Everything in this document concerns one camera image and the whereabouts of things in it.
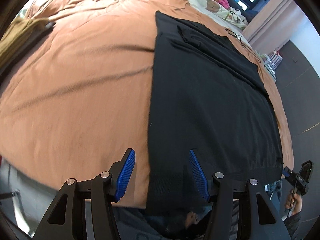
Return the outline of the person's right hand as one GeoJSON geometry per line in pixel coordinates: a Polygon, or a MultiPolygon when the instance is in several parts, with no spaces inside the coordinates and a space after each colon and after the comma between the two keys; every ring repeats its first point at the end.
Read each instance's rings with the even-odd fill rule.
{"type": "Polygon", "coordinates": [[[290,216],[294,216],[302,210],[303,199],[296,189],[292,189],[285,200],[285,208],[291,211],[290,216]]]}

